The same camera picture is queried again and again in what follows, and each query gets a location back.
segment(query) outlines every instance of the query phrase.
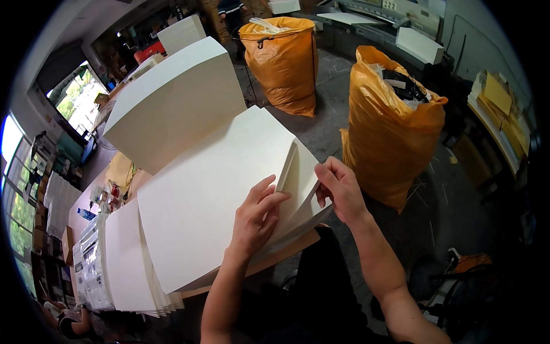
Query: wooden table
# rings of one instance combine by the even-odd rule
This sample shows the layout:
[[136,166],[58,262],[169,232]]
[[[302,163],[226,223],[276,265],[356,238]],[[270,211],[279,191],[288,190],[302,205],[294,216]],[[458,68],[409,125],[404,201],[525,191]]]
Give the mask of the wooden table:
[[468,95],[468,107],[480,119],[481,123],[483,123],[485,128],[487,128],[487,130],[493,137],[494,141],[497,143],[497,146],[502,152],[502,154],[504,155],[504,158],[508,163],[508,166],[510,167],[512,175],[514,176],[514,179],[515,179],[516,174],[519,170],[520,161],[516,157],[514,149],[510,145],[510,141],[508,141],[508,138],[505,136],[503,132],[501,132],[497,128],[496,125],[494,125],[489,115],[477,103],[477,96],[481,93],[481,89],[482,89],[482,86],[480,82],[480,74],[478,73],[476,80],[474,81],[474,84],[472,86],[472,91]]
[[[108,168],[109,167],[107,166],[103,171],[101,171],[101,173],[93,180],[93,182],[86,188],[86,190],[82,192],[78,200],[76,200],[75,204],[70,209],[68,226],[73,229],[73,238],[75,242],[80,240],[80,234],[82,233],[84,228],[86,228],[88,223],[90,223],[88,220],[78,215],[76,210],[77,208],[81,208],[81,209],[89,208],[90,195],[92,193],[92,190],[96,185],[105,184],[105,176],[107,174]],[[128,201],[131,201],[134,198],[136,198],[138,196],[138,189],[141,188],[141,186],[143,186],[145,183],[147,183],[151,178],[152,176],[149,173],[143,170],[138,170],[131,182],[130,187],[132,190],[132,194],[130,195],[130,197],[128,197]],[[97,214],[98,208],[99,208],[98,205],[94,203],[91,211]],[[295,241],[287,245],[285,248],[269,255],[268,257],[264,258],[263,260],[255,264],[250,265],[246,270],[246,275],[247,276],[253,275],[272,265],[275,265],[283,261],[284,259],[302,251],[306,247],[314,244],[319,239],[320,237],[317,234],[317,231],[315,231],[315,229],[312,228],[310,231],[303,234],[301,237],[299,237],[298,239],[296,239]],[[71,277],[71,284],[73,285],[73,291],[74,291],[76,303],[78,304],[79,300],[78,300],[78,292],[76,291],[76,276],[75,276],[75,271],[73,266],[70,267],[70,277]],[[181,298],[188,298],[194,295],[205,293],[209,290],[210,290],[210,286],[207,286],[203,288],[198,288],[196,290],[181,292],[180,294],[181,294]]]

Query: orange plastic bag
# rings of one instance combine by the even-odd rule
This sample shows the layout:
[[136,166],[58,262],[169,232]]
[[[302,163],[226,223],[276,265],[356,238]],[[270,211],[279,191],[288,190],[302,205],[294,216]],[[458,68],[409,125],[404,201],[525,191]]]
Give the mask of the orange plastic bag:
[[290,114],[313,117],[318,65],[315,24],[309,19],[290,17],[266,21],[291,30],[269,35],[254,32],[265,30],[263,26],[244,25],[239,35],[246,47],[246,63],[273,106]]
[[433,156],[445,123],[447,98],[416,82],[431,100],[413,110],[368,65],[379,63],[409,76],[405,68],[371,46],[359,46],[355,55],[357,63],[349,83],[349,130],[340,129],[343,160],[364,192],[401,213],[413,179]]

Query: person's left hand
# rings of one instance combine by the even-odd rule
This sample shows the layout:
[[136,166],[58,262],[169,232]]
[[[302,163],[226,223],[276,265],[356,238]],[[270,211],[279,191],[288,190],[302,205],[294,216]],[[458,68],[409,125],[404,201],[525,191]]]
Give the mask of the person's left hand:
[[256,184],[235,212],[233,237],[226,250],[232,257],[248,260],[261,249],[273,234],[279,221],[279,205],[290,193],[274,192],[275,175]]

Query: machine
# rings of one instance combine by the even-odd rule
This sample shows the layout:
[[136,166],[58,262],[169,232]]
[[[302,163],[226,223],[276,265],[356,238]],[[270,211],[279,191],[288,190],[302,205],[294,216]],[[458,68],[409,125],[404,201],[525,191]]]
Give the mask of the machine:
[[[308,18],[323,23],[323,44],[348,56],[355,56],[358,45],[374,45],[387,52],[421,79],[424,62],[396,46],[400,27],[413,28],[431,40],[440,43],[443,19],[435,10],[429,9],[428,0],[323,0],[312,14],[291,13],[293,17]],[[323,13],[350,13],[375,23],[352,24],[320,17]]]

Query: water bottle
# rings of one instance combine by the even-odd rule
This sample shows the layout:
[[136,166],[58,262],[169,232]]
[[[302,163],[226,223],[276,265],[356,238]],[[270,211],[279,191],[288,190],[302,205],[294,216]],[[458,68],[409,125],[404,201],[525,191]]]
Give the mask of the water bottle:
[[91,211],[87,211],[86,209],[78,208],[76,212],[88,221],[91,221],[94,217],[96,217],[96,214]]

